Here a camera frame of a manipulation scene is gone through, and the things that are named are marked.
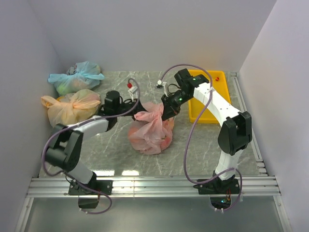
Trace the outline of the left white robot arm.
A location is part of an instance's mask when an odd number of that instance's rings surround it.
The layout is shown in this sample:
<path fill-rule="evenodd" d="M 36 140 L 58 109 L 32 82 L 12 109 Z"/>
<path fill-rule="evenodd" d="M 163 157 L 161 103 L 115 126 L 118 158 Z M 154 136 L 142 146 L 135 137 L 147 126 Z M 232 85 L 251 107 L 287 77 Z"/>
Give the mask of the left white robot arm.
<path fill-rule="evenodd" d="M 106 94 L 104 104 L 90 119 L 80 123 L 54 127 L 42 152 L 42 167 L 49 176 L 56 176 L 47 171 L 45 163 L 58 167 L 61 172 L 74 179 L 85 194 L 92 194 L 98 189 L 97 175 L 80 161 L 83 140 L 96 134 L 107 132 L 116 124 L 120 116 L 133 116 L 140 104 L 140 90 L 129 89 L 130 99 L 123 100 L 118 91 Z"/>

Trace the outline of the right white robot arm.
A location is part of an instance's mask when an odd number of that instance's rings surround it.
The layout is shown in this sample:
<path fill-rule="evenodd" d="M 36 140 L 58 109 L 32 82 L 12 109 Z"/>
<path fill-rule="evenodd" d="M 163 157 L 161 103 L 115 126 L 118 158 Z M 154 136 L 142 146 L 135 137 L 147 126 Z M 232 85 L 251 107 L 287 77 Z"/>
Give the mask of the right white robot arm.
<path fill-rule="evenodd" d="M 188 69 L 182 69 L 174 78 L 179 86 L 174 93 L 168 92 L 166 82 L 162 78 L 156 84 L 156 88 L 164 90 L 161 97 L 164 106 L 162 119 L 176 116 L 181 110 L 181 105 L 193 98 L 204 105 L 203 110 L 212 113 L 221 127 L 217 139 L 221 154 L 214 176 L 202 181 L 202 184 L 212 182 L 213 189 L 223 193 L 229 188 L 229 181 L 237 172 L 240 155 L 252 141 L 252 116 L 225 100 L 213 87 L 213 79 L 207 71 L 192 76 Z"/>

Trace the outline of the pink plastic bag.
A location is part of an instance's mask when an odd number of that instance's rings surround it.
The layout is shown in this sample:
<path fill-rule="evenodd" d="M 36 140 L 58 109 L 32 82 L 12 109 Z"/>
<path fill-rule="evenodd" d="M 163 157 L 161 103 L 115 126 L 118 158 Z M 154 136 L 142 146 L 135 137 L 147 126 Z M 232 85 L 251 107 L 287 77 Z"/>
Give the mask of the pink plastic bag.
<path fill-rule="evenodd" d="M 146 102 L 144 111 L 134 115 L 128 140 L 133 149 L 144 155 L 157 155 L 169 147 L 173 139 L 174 119 L 162 120 L 162 103 Z"/>

